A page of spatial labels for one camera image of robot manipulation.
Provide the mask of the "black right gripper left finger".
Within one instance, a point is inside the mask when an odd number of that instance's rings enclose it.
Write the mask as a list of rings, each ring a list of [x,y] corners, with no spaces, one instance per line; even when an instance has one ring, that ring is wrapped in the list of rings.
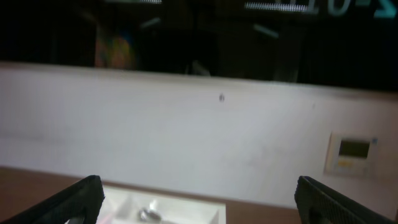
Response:
[[[100,176],[89,175],[2,224],[95,224],[105,199]]]

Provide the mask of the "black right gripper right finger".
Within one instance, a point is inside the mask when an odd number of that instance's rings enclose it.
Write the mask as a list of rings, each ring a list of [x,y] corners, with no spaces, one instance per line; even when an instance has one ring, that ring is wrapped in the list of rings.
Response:
[[[294,198],[303,224],[395,224],[309,176],[298,178]]]

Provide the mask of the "large metal spoon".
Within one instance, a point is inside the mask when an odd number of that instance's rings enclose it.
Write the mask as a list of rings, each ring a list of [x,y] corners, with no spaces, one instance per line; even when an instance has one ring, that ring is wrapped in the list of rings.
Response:
[[[148,207],[143,207],[138,211],[138,219],[147,223],[160,223],[162,215],[157,210],[158,202],[153,200]]]

